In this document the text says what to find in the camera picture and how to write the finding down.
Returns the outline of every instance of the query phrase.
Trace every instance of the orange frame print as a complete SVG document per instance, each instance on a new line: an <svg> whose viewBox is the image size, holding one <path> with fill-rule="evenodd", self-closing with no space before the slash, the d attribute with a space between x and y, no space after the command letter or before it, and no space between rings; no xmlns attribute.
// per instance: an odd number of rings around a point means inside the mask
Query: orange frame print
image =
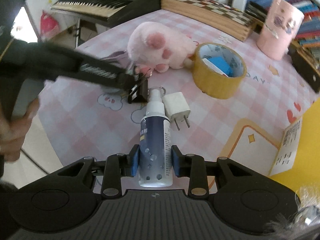
<svg viewBox="0 0 320 240"><path fill-rule="evenodd" d="M236 148L236 145L246 127L249 127L256 131L258 134L260 134L263 138L265 138L269 143L271 143L274 147L279 149L280 147L280 142L273 138L268 132L263 130L261 127L259 127L255 122L247 119L247 118L242 118L240 119L237 124L235 125L233 132L231 133L227 143L223 147L219 157L228 157L230 158L234 149ZM209 184L209 189L212 188L214 185L214 177L213 176L208 176L208 184Z"/></svg>

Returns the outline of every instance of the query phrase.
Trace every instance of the roll of tape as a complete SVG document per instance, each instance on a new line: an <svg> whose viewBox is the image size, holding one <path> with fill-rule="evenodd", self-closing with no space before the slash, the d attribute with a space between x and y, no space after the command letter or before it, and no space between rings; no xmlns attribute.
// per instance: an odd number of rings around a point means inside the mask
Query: roll of tape
<svg viewBox="0 0 320 240"><path fill-rule="evenodd" d="M192 76L196 86L213 98L228 99L232 97L247 73L247 67L241 56L234 50L217 43L200 44L195 55ZM234 77L218 74L202 61L203 58L219 56L223 57L230 65Z"/></svg>

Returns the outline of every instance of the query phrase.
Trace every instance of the spray bottle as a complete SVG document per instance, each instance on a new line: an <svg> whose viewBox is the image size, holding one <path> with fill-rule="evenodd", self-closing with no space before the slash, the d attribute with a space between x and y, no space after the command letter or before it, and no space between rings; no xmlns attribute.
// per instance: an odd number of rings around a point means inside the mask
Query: spray bottle
<svg viewBox="0 0 320 240"><path fill-rule="evenodd" d="M146 116L141 120L139 185L172 185L170 122L164 114L161 89L150 89Z"/></svg>

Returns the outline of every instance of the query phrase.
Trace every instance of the person's arm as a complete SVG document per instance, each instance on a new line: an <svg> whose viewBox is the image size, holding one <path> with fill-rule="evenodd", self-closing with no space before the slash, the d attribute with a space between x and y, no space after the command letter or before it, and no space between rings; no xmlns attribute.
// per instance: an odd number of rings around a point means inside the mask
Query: person's arm
<svg viewBox="0 0 320 240"><path fill-rule="evenodd" d="M0 155L4 155L5 161L14 162L19 159L25 136L38 109L39 100L35 99L22 118L8 122L0 104Z"/></svg>

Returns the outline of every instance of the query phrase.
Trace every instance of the white charger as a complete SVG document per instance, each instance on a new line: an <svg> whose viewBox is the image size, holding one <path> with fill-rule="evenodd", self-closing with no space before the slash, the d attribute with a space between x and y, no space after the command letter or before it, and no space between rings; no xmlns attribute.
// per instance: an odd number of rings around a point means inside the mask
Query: white charger
<svg viewBox="0 0 320 240"><path fill-rule="evenodd" d="M164 95L162 101L164 103L165 115L169 118L170 122L175 122L178 131L180 131L178 122L181 121L185 121L188 128L190 128L188 116L191 110L182 92Z"/></svg>

